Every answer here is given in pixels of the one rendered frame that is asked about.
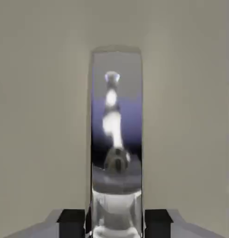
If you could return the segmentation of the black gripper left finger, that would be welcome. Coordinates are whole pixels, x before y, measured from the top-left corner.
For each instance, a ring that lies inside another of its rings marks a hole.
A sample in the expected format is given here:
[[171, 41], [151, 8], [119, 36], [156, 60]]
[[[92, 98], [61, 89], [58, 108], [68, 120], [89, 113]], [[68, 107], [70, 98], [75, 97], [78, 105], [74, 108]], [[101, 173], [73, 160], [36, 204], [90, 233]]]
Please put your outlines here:
[[4, 238], [86, 238], [85, 210], [52, 210], [44, 221]]

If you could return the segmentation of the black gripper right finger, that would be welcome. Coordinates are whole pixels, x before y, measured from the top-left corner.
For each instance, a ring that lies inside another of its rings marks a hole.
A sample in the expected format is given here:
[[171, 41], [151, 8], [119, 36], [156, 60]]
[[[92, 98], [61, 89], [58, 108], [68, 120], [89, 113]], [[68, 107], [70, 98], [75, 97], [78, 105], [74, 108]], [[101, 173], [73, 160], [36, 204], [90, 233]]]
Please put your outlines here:
[[146, 209], [143, 238], [225, 238], [188, 223], [177, 209]]

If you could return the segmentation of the curved shiny metal handle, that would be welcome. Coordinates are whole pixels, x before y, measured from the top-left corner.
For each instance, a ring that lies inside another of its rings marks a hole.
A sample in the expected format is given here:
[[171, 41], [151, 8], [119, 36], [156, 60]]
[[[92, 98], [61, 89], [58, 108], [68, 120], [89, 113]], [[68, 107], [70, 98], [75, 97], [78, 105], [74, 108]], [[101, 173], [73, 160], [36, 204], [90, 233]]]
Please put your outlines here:
[[85, 238], [143, 237], [142, 56], [135, 46], [92, 51], [89, 208]]

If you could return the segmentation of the beige cabinet door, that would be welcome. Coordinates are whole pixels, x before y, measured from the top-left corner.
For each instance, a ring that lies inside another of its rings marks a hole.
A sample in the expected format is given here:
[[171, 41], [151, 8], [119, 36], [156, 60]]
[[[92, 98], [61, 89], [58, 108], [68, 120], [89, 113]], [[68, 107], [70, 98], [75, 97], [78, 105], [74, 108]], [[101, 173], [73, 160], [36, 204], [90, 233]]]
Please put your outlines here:
[[85, 207], [88, 65], [143, 60], [146, 208], [229, 238], [229, 0], [0, 0], [0, 238]]

